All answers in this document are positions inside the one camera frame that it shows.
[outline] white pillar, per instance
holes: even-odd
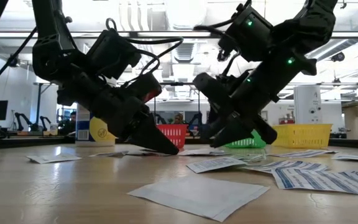
[[[295,123],[321,124],[320,86],[297,86],[294,88]]]

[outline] green basket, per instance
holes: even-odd
[[[251,134],[254,136],[254,138],[247,138],[239,141],[232,142],[230,144],[227,144],[226,147],[228,148],[264,148],[266,146],[266,142],[262,140],[260,135],[256,130],[253,130]]]

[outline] ceiling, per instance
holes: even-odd
[[[72,32],[101,31],[105,29],[105,19],[112,17],[120,31],[167,31],[190,30],[197,24],[214,24],[229,19],[239,3],[244,1],[223,0],[130,0],[130,1],[92,1],[63,0],[63,12],[73,19],[69,24]],[[338,3],[335,8],[337,17],[335,31],[358,31],[358,1],[345,1],[347,7],[341,9]],[[273,25],[297,14],[304,0],[254,0],[253,7]],[[35,27],[31,1],[10,0],[0,20],[0,32],[29,32]],[[16,51],[24,39],[0,38],[0,57],[7,58]],[[86,51],[95,39],[76,39],[81,50]],[[23,50],[20,59],[24,63],[32,62],[30,41]],[[161,82],[191,82],[201,72],[211,75],[221,73],[227,63],[218,63],[217,39],[186,39],[180,50],[161,58],[161,66],[155,76]],[[168,44],[140,46],[138,48],[159,54],[169,47]],[[342,62],[332,62],[329,58],[338,52],[346,56]],[[311,77],[298,75],[293,83],[331,83],[334,77],[342,83],[358,83],[358,40],[335,39],[325,46],[311,52],[309,58],[317,58],[318,75]],[[177,58],[192,58],[191,64],[178,63]],[[150,60],[144,57],[135,69],[128,68],[118,82],[130,80]],[[235,76],[248,68],[254,68],[257,62],[248,63],[237,58],[231,67],[230,74]],[[287,86],[280,94],[282,98],[291,98],[294,85]],[[198,99],[190,86],[166,87],[160,99]],[[322,97],[327,99],[357,98],[357,85],[322,86]]]

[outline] yellow sign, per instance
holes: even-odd
[[[99,118],[93,117],[89,122],[89,133],[94,141],[114,141],[114,137],[107,129],[107,124]]]

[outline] desk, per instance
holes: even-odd
[[[197,149],[207,146],[186,146]],[[116,150],[136,149],[117,146]],[[331,149],[358,153],[355,149]],[[293,149],[269,148],[284,153]],[[271,175],[253,171],[219,170],[195,174],[185,164],[206,157],[89,158],[108,148],[74,145],[37,146],[0,150],[0,224],[2,223],[218,223],[206,218],[126,195],[160,180],[202,175],[219,180],[270,186],[257,200],[240,208],[225,223],[358,223],[358,195],[310,190],[278,190]],[[33,164],[24,156],[61,152],[84,159]],[[335,171],[358,169],[358,162],[334,161],[331,155],[300,159],[320,162]],[[272,161],[283,158],[269,157]]]

